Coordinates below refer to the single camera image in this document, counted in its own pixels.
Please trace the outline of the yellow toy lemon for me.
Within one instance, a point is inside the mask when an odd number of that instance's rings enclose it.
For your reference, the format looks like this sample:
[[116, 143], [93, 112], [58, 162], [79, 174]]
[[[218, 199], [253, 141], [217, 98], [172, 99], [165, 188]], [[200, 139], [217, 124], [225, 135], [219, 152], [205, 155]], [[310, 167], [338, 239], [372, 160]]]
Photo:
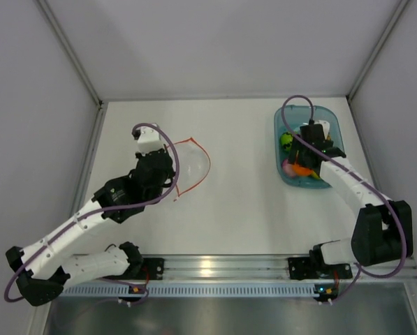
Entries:
[[312, 171], [312, 173], [309, 176], [315, 180], [321, 180], [320, 176], [317, 173], [315, 173], [315, 171]]

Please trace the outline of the purple toy onion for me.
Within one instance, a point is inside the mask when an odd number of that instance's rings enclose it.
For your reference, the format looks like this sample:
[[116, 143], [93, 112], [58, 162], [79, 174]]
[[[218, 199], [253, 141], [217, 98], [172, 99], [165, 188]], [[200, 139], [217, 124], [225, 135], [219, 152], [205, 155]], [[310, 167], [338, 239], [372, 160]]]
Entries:
[[296, 176], [296, 173], [293, 170], [293, 166], [288, 163], [287, 159], [283, 160], [283, 162], [281, 164], [281, 168], [287, 176], [289, 176], [291, 178], [294, 178]]

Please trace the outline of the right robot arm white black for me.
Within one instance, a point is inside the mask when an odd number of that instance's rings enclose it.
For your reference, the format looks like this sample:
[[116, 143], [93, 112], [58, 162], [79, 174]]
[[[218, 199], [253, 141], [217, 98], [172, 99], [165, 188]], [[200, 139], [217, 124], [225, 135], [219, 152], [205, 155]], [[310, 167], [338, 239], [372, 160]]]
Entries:
[[375, 189], [352, 166], [346, 154], [327, 139], [323, 124], [310, 121], [293, 135], [288, 161], [315, 172], [329, 184], [352, 211], [356, 221], [350, 237], [318, 244], [310, 260], [314, 274], [326, 277], [336, 265], [354, 263], [362, 273], [367, 267], [397, 261], [384, 278], [398, 274], [413, 253], [411, 207]]

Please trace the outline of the green watermelon toy ball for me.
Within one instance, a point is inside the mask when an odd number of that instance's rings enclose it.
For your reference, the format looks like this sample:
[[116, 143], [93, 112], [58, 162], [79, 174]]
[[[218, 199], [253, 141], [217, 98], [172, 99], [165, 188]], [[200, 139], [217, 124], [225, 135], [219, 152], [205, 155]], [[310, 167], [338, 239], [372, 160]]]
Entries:
[[283, 151], [289, 152], [293, 144], [293, 134], [290, 132], [284, 132], [279, 137], [279, 144]]

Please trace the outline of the orange toy ball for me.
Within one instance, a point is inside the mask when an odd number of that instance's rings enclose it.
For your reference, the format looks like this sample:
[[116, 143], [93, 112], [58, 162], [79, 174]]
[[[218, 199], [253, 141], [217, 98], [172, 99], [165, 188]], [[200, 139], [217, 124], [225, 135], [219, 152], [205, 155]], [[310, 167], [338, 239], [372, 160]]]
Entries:
[[312, 169], [309, 169], [308, 167], [303, 167], [298, 164], [293, 164], [292, 169], [294, 173], [300, 177], [308, 177], [314, 172]]

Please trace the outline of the clear zip top bag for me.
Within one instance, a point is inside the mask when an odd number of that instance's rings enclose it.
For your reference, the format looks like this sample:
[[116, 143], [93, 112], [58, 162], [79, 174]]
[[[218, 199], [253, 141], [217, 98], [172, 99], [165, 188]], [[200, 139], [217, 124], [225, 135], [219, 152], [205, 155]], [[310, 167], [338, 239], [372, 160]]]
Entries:
[[210, 155], [193, 137], [175, 142], [180, 162], [180, 176], [170, 197], [177, 202], [201, 185], [212, 167]]

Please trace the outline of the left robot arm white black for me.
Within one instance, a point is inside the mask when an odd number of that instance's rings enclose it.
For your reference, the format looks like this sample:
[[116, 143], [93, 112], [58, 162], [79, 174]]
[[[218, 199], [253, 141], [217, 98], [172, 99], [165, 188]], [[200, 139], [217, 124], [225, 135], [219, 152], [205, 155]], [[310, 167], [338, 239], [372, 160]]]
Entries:
[[29, 246], [13, 246], [6, 251], [14, 271], [3, 294], [7, 302], [17, 301], [9, 295], [14, 285], [21, 300], [42, 306], [64, 290], [87, 281], [132, 280], [140, 275], [144, 258], [129, 241], [100, 253], [77, 253], [85, 242], [159, 203], [176, 187], [180, 161], [174, 146], [136, 157], [134, 169], [107, 181], [50, 234]]

